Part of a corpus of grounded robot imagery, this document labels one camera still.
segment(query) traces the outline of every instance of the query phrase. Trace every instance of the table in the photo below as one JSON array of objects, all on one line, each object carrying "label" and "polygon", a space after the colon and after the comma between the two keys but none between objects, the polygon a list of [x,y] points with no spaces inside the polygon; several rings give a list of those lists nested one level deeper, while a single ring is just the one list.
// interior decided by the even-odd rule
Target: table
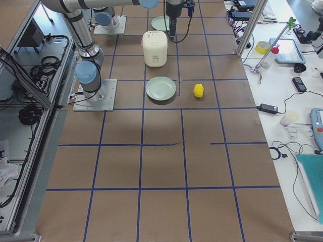
[{"label": "table", "polygon": [[[277,21],[286,22],[290,17],[295,17],[286,1],[270,0],[270,3],[277,16]],[[268,41],[270,38],[278,36],[284,25],[284,23],[258,24],[253,32],[255,43],[260,40]],[[294,33],[291,35],[284,34],[284,37],[295,38]],[[313,50],[310,44],[299,44],[299,46],[302,51]],[[248,52],[248,49],[244,51],[242,55],[243,59],[247,56]],[[260,105],[261,103],[274,105],[279,108],[280,112],[283,112],[284,100],[297,92],[292,83],[293,77],[301,77],[307,90],[323,94],[323,79],[319,75],[320,72],[323,72],[323,60],[318,58],[315,53],[305,54],[304,57],[306,59],[306,72],[296,74],[292,66],[274,63],[269,70],[259,69],[262,74],[261,84],[259,83],[258,75],[252,73],[249,67],[245,67],[256,105]],[[261,58],[262,55],[252,50],[245,64],[254,67]],[[297,123],[310,124],[309,114],[314,107],[323,108],[323,99],[312,93],[295,95],[287,101],[287,110],[298,113],[299,119]],[[269,146],[272,145],[273,141],[281,141],[283,143],[296,141],[317,148],[314,138],[310,137],[306,132],[309,129],[308,126],[300,128],[301,131],[298,132],[297,138],[291,139],[287,128],[279,125],[282,115],[270,115],[259,112],[259,117]],[[296,200],[292,191],[296,175],[296,164],[287,150],[283,152],[289,157],[274,160],[274,165],[295,231],[323,231],[323,225],[309,217]],[[313,150],[306,147],[304,153],[313,153]],[[308,211],[312,211],[307,191],[300,178],[297,179],[295,192],[304,207]]]}]

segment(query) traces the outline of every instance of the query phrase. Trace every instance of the yellow tape roll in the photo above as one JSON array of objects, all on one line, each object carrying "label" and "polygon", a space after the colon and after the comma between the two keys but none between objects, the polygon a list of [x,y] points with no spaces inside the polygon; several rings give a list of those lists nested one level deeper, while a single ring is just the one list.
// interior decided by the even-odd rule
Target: yellow tape roll
[{"label": "yellow tape roll", "polygon": [[256,45],[255,50],[259,53],[259,54],[266,54],[268,52],[268,50],[270,50],[271,45],[266,42],[266,41],[259,41]]}]

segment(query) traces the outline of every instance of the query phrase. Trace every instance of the smartphone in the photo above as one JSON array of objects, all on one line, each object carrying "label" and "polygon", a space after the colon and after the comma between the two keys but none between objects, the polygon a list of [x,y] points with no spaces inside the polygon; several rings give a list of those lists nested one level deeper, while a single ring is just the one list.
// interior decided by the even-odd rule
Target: smartphone
[{"label": "smartphone", "polygon": [[307,89],[302,81],[302,79],[300,77],[294,77],[292,79],[297,91],[299,92],[305,92]]}]

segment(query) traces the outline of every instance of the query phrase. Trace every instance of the keyboard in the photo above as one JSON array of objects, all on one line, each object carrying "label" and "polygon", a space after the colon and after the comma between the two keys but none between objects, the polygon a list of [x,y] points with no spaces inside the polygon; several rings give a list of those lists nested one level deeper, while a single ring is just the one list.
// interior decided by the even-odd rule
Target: keyboard
[{"label": "keyboard", "polygon": [[276,15],[272,10],[271,4],[269,1],[267,1],[266,6],[264,7],[264,10],[261,13],[261,17],[266,22],[273,22],[276,21]]}]

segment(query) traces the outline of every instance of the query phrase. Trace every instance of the black box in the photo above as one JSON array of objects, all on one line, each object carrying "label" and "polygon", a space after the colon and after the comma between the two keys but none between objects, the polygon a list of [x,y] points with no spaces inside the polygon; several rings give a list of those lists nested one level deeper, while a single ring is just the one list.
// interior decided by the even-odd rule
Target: black box
[{"label": "black box", "polygon": [[234,21],[249,21],[251,17],[250,12],[231,12],[229,11],[229,17]]},{"label": "black box", "polygon": [[31,20],[24,35],[22,36],[18,47],[39,47],[44,39],[44,34],[36,21]]},{"label": "black box", "polygon": [[238,8],[239,12],[249,12],[254,9],[257,0],[233,0],[233,4]]}]

